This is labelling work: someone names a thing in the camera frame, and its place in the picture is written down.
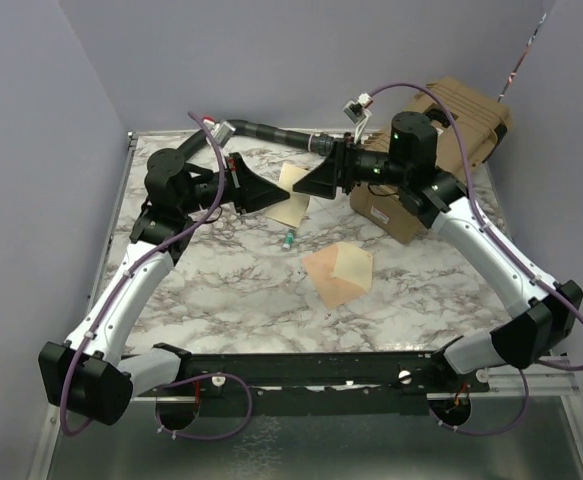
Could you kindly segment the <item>small green glue stick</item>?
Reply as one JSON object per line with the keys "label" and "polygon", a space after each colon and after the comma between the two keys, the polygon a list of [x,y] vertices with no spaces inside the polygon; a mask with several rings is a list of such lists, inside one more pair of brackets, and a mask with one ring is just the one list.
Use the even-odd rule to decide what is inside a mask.
{"label": "small green glue stick", "polygon": [[294,227],[290,227],[287,230],[287,233],[285,235],[282,248],[284,250],[290,250],[294,241],[295,241],[295,237],[296,237],[296,229]]}

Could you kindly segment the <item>pink tan envelope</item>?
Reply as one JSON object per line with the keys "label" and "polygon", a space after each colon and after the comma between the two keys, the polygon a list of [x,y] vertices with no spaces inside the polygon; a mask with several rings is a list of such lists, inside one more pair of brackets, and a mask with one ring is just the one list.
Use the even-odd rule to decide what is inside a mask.
{"label": "pink tan envelope", "polygon": [[337,242],[305,256],[302,265],[328,310],[366,294],[372,286],[373,255]]}

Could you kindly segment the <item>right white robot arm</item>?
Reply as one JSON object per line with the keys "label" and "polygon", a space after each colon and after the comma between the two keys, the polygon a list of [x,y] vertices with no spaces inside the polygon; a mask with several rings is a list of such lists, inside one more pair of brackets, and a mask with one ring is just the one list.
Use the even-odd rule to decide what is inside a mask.
{"label": "right white robot arm", "polygon": [[326,199],[359,184],[396,188],[403,207],[453,245],[484,278],[510,315],[490,332],[462,336],[443,347],[430,367],[432,383],[452,391],[468,373],[510,365],[525,369],[572,331],[583,299],[574,282],[557,282],[533,266],[480,208],[466,187],[436,164],[438,133],[423,113],[400,112],[391,123],[389,149],[362,149],[350,138],[335,140],[325,160],[293,186]]}

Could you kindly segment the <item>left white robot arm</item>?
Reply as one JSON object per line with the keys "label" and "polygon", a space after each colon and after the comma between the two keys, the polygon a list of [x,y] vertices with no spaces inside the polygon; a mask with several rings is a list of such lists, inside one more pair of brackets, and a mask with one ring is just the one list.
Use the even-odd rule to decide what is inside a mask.
{"label": "left white robot arm", "polygon": [[[231,203],[240,214],[252,213],[290,197],[251,171],[238,153],[220,156],[218,166],[218,171],[199,167],[173,148],[150,156],[147,198],[121,265],[82,322],[62,343],[48,342],[39,353],[47,398],[59,407],[66,435],[82,431],[69,426],[68,413],[112,425],[133,397],[158,386],[177,395],[191,385],[192,371],[183,364],[189,355],[175,347],[158,345],[136,360],[123,357],[133,326],[217,208]],[[204,216],[193,220],[197,212]]]}

